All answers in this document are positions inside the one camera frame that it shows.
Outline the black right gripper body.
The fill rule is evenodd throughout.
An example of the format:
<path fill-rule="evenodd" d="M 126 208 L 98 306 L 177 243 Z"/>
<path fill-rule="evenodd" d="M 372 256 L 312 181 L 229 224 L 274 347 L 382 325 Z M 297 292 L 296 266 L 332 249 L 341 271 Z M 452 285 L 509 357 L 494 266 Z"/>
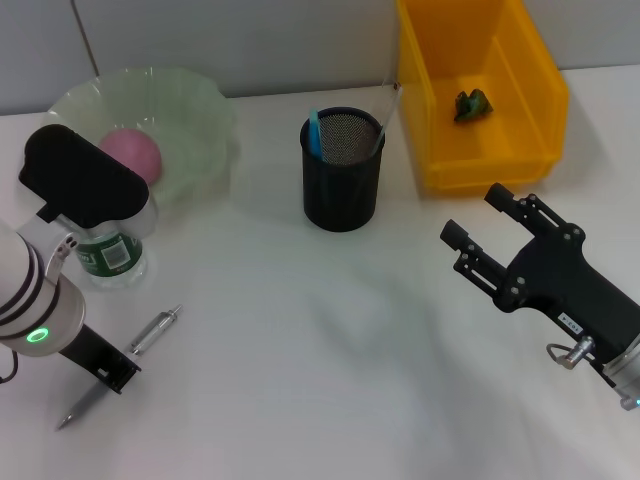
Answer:
<path fill-rule="evenodd" d="M 639 305 L 588 264 L 583 243 L 563 233 L 534 237 L 506 268 L 494 304 L 505 313 L 537 310 L 575 341 L 591 337 L 593 356 L 606 364 L 638 337 Z"/>

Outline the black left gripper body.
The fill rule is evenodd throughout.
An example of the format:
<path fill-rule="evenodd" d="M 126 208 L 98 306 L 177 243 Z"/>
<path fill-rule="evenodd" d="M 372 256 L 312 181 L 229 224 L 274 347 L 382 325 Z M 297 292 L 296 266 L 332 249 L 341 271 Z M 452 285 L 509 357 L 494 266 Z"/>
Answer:
<path fill-rule="evenodd" d="M 116 383 L 120 371 L 120 353 L 89 326 L 83 325 L 78 335 L 60 354 L 103 383 Z"/>

